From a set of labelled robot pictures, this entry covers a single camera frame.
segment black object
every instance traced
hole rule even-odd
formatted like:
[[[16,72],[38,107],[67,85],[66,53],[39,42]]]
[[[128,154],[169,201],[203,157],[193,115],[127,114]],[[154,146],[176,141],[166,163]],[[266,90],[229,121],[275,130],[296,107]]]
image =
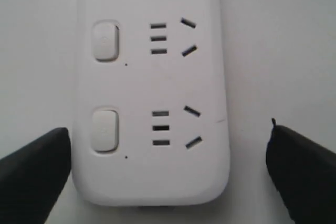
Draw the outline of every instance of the black object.
[[[336,223],[336,154],[276,125],[268,143],[268,172],[296,224]]]
[[[0,160],[0,223],[44,223],[70,169],[65,128],[52,130]]]

